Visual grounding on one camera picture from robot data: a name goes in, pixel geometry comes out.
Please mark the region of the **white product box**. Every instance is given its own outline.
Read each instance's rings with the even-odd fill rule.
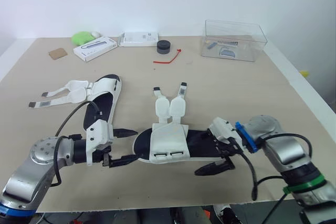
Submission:
[[[117,46],[117,42],[113,39],[110,39],[109,37],[100,37],[74,48],[74,53],[83,61],[88,62]]]
[[[155,32],[125,32],[118,37],[120,47],[156,47],[159,35]]]

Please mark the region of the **red cord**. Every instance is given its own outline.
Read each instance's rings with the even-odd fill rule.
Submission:
[[[171,63],[173,60],[176,59],[176,57],[179,55],[180,52],[181,52],[181,50],[178,49],[178,50],[177,50],[177,54],[175,55],[175,57],[174,57],[171,61],[153,61],[153,63],[169,64],[169,63]]]

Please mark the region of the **green cable tie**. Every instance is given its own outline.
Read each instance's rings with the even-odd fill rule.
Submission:
[[[322,174],[320,174],[317,178],[315,178],[315,179],[313,179],[309,182],[306,182],[306,183],[303,183],[303,184],[300,184],[300,185],[297,185],[297,186],[286,186],[282,190],[285,194],[290,194],[291,192],[305,190],[305,189],[308,189],[310,187],[316,186],[323,181],[324,181],[324,176]]]

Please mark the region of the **silver robotic arm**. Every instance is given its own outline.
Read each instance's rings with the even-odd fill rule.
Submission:
[[[303,207],[300,215],[304,223],[336,221],[336,189],[313,165],[311,146],[307,154],[291,136],[295,134],[284,132],[279,122],[267,115],[253,117],[242,129],[243,138],[250,137],[258,149],[263,149],[288,184],[283,190]]]
[[[300,213],[303,223],[336,223],[336,189],[313,165],[311,144],[305,137],[284,132],[279,122],[267,115],[255,116],[244,125],[237,122],[236,129],[225,120],[218,122],[218,119],[214,120],[208,133],[226,161],[220,165],[212,163],[201,167],[196,175],[214,175],[234,169],[229,157],[235,154],[244,157],[244,147],[251,153],[262,149],[287,183],[288,186],[283,189],[285,195],[292,194],[303,207]],[[309,154],[294,136],[307,141]]]
[[[110,155],[114,137],[134,134],[136,132],[132,130],[113,130],[111,124],[99,119],[87,128],[86,140],[81,139],[80,135],[73,135],[53,136],[37,141],[0,195],[0,223],[29,223],[47,190],[60,184],[58,171],[65,166],[102,162],[103,166],[114,167],[137,160],[136,155],[123,156],[116,160],[112,160]],[[52,184],[55,174],[59,182]]]

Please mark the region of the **wire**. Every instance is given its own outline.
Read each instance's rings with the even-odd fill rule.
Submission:
[[[101,111],[99,110],[99,107],[97,106],[97,104],[95,102],[92,101],[85,101],[82,102],[80,105],[78,105],[68,116],[67,118],[65,118],[65,120],[62,122],[61,126],[59,127],[58,131],[56,132],[55,136],[58,136],[59,133],[61,132],[61,130],[63,129],[64,125],[69,121],[69,119],[73,116],[73,114],[75,114],[81,107],[83,107],[85,104],[90,103],[97,114],[101,115]],[[57,178],[57,182],[52,184],[50,187],[54,187],[54,186],[59,186],[62,183],[62,179],[61,179],[61,175],[59,174],[59,167],[58,167],[58,162],[57,162],[57,158],[58,158],[58,149],[59,149],[59,145],[61,143],[61,141],[63,139],[67,138],[66,136],[61,136],[58,138],[56,145],[55,145],[55,149],[54,149],[54,170],[55,170],[55,175]]]
[[[275,179],[275,178],[283,179],[283,177],[281,176],[268,176],[268,177],[262,178],[261,180],[257,182],[257,185],[252,188],[252,195],[256,195],[256,199],[257,199],[258,198],[258,190],[257,190],[258,186],[264,181],[267,181],[269,179]]]
[[[41,221],[43,220],[43,217],[44,217],[44,215],[45,215],[46,213],[44,212],[43,214],[42,214],[42,216],[41,216],[41,218],[38,220],[38,222],[36,222],[35,224],[39,224],[39,223],[41,223]]]
[[[268,213],[268,215],[266,216],[266,218],[264,219],[264,221],[261,224],[265,224],[269,217],[271,217],[271,215],[274,213],[275,210],[277,210],[277,208],[280,206],[281,202],[286,198],[287,194],[284,194],[278,201],[277,203],[273,206],[272,210]]]
[[[169,63],[171,63],[173,60],[176,59],[176,57],[179,55],[180,52],[181,52],[181,50],[178,49],[178,50],[177,50],[177,54],[175,55],[175,57],[174,57],[171,61],[153,61],[153,63],[169,64]]]
[[[276,134],[276,135],[271,135],[271,136],[266,136],[265,138],[262,138],[263,141],[269,140],[271,138],[276,138],[276,137],[280,137],[280,136],[294,136],[294,137],[298,137],[302,140],[304,140],[307,145],[308,145],[308,150],[309,150],[309,156],[311,158],[311,156],[313,155],[313,147],[311,146],[310,141],[308,140],[308,138],[306,138],[305,136],[299,135],[299,134],[294,134],[294,133],[281,133],[281,134]]]
[[[45,216],[43,216],[43,220],[44,220],[46,223],[53,224],[52,222],[50,222],[49,220],[47,220],[47,218],[46,218]]]
[[[54,170],[55,170],[55,176],[57,178],[57,182],[53,183],[50,187],[54,186],[59,186],[62,184],[62,179],[61,175],[59,174],[59,168],[58,168],[58,162],[57,162],[57,157],[58,157],[58,149],[59,145],[62,142],[63,139],[67,138],[66,136],[60,136],[56,142],[55,149],[54,149]]]
[[[248,159],[248,157],[244,153],[240,153],[240,155],[246,161],[246,163],[248,164],[248,167],[250,168],[251,173],[252,173],[253,188],[255,188],[255,189],[252,190],[251,197],[252,197],[252,200],[254,201],[258,197],[258,181],[257,181],[256,170],[254,170],[254,167],[253,167],[251,161]]]
[[[53,224],[52,222],[50,222],[49,220],[47,220],[47,218],[44,216],[46,213],[43,214],[42,218],[39,220],[39,222],[43,219],[45,222],[49,223],[49,224]],[[81,212],[79,216],[77,216],[74,220],[79,219],[79,217],[81,217],[84,214],[84,212]]]
[[[81,217],[84,214],[84,212],[81,212],[79,216],[77,216],[77,218],[75,218],[74,220],[79,219],[79,217]]]
[[[69,121],[69,119],[73,116],[73,114],[75,114],[81,107],[83,107],[85,104],[90,103],[95,111],[97,112],[97,114],[101,115],[101,111],[99,110],[99,107],[97,106],[97,104],[95,102],[92,101],[85,101],[82,102],[80,105],[78,105],[68,116],[67,118],[65,118],[65,120],[62,122],[61,126],[59,127],[58,131],[56,132],[55,136],[58,136],[59,133],[61,132],[61,130],[63,129],[64,125]]]

